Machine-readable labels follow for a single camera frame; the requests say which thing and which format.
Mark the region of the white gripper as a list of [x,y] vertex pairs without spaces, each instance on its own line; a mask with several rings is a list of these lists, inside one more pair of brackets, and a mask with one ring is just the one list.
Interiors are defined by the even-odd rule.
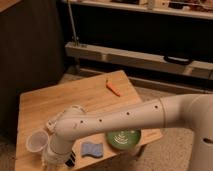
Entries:
[[50,148],[45,148],[42,153],[42,165],[44,171],[58,171],[58,169],[68,160],[68,154],[59,155]]

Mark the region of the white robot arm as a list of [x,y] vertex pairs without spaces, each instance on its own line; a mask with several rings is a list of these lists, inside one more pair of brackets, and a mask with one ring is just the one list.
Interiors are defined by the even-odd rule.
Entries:
[[54,118],[53,135],[43,152],[46,162],[65,163],[74,142],[97,133],[187,127],[194,132],[188,171],[213,171],[213,94],[184,94],[89,115],[72,106]]

